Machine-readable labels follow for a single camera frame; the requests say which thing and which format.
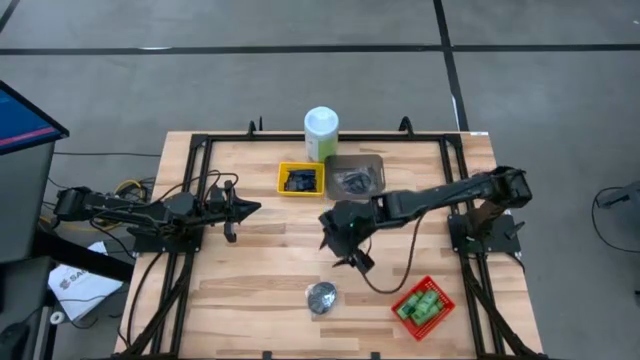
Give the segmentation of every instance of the red container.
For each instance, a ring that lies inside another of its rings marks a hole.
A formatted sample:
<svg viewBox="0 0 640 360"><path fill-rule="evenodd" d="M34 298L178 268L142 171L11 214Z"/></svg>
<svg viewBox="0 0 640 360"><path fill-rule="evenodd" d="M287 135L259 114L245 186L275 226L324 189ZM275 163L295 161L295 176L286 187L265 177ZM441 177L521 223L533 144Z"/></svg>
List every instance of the red container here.
<svg viewBox="0 0 640 360"><path fill-rule="evenodd" d="M416 324L414 324L413 321L411 320L411 317L408 317L405 320L402 320L402 318L400 318L396 310L400 306L402 306L402 304L404 304L405 301L407 301L412 294L418 291L422 291L422 293L425 293L427 290L433 290L437 292L438 296L440 297L440 301L442 301L442 303L444 304L444 307L438 313L438 315L431 318L431 320L427 321L426 323L422 324L422 326L416 326ZM409 330L409 333L411 334L411 336L413 336L417 341L420 341L424 339L424 337L427 336L427 334L430 333L431 330L433 330L436 327L436 325L438 325L442 320L444 320L444 318L447 317L447 315L449 315L451 310L453 310L453 308L455 307L456 307L456 304L454 304L453 301L449 299L447 294L445 294L444 291L440 289L440 287L436 284L436 282L433 281L433 279L431 279L431 276L425 276L424 279L422 279L416 286L414 286L409 293L405 294L405 296L403 296L402 299L398 300L398 302L396 302L391 307L391 311L393 311L393 314L398 318L398 320L400 320L404 324L404 327L406 327L407 330Z"/></svg>

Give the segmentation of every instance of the computer monitor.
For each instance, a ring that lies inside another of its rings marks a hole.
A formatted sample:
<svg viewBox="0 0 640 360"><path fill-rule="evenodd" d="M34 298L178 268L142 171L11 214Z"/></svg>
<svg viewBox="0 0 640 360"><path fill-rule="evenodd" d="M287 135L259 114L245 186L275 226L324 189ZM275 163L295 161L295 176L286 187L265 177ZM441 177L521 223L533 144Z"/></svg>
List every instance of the computer monitor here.
<svg viewBox="0 0 640 360"><path fill-rule="evenodd" d="M0 81L0 155L69 136L69 130Z"/></svg>

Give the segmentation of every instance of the yellow tray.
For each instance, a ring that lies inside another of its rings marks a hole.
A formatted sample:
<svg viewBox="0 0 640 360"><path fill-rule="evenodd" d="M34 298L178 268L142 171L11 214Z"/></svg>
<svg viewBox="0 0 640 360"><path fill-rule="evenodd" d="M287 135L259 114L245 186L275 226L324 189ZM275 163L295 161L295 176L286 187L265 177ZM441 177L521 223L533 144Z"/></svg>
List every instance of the yellow tray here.
<svg viewBox="0 0 640 360"><path fill-rule="evenodd" d="M316 192L306 191L285 191L284 184L287 182L290 170L315 170L316 171ZM324 194L324 164L323 163L280 163L278 170L278 194L283 196L322 196Z"/></svg>

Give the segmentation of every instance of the gray floor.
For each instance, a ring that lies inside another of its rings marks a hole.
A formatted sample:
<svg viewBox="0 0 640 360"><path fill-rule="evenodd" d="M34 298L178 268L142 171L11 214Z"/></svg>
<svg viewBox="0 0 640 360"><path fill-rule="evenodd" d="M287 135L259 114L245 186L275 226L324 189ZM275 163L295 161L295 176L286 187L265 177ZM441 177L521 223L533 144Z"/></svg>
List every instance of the gray floor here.
<svg viewBox="0 0 640 360"><path fill-rule="evenodd" d="M454 44L640 42L635 0L444 7ZM419 0L21 0L0 48L438 43L435 18ZM600 188L640 179L640 52L455 58L471 130L489 131L498 161L529 172L534 201L517 215L545 351L638 359L640 255L605 247L589 211ZM0 78L71 130L57 145L67 151L158 153L168 130L245 129L261 115L268 129L300 130L319 104L345 129L394 129L404 115L419 130L457 128L439 53L2 56ZM51 176L106 191L156 168L151 158L56 157ZM633 220L625 205L598 212L607 238L640 248ZM55 358L110 354L118 320L106 315L123 303L108 300L82 334L63 326Z"/></svg>

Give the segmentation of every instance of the white bottle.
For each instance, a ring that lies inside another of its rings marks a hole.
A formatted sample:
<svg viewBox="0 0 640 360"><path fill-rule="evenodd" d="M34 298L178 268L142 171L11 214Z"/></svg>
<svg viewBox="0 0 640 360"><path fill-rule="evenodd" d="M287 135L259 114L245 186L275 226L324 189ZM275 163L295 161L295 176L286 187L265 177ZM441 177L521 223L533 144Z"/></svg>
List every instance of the white bottle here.
<svg viewBox="0 0 640 360"><path fill-rule="evenodd" d="M326 106L309 110L304 117L304 139L307 156L314 162L324 162L338 150L338 114Z"/></svg>

